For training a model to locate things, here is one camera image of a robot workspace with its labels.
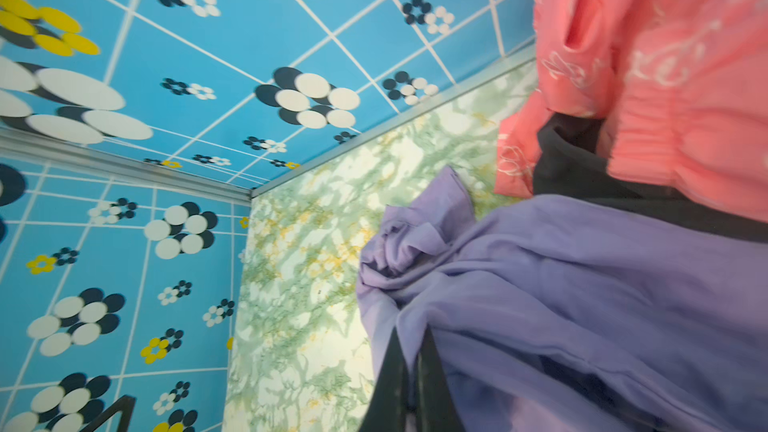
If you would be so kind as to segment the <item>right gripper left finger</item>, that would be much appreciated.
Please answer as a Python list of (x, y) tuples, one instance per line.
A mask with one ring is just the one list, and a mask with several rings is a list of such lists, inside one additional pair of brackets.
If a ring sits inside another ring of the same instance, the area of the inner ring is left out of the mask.
[(81, 429), (81, 432), (95, 432), (107, 424), (115, 415), (118, 416), (117, 432), (128, 432), (137, 399), (123, 395), (107, 407), (100, 415)]

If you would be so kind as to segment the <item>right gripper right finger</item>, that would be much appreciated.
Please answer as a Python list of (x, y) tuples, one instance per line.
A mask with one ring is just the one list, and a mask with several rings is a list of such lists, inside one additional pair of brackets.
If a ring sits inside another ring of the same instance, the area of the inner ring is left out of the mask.
[(426, 330), (412, 367), (407, 366), (398, 333), (393, 330), (359, 431), (464, 430), (431, 330)]

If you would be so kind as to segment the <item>purple cloth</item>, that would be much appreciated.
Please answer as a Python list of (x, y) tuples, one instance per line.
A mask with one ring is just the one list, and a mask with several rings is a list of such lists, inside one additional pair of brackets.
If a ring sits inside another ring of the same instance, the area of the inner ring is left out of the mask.
[(477, 219), (443, 169), (356, 284), (377, 382), (430, 329), (464, 431), (763, 431), (767, 248), (544, 195)]

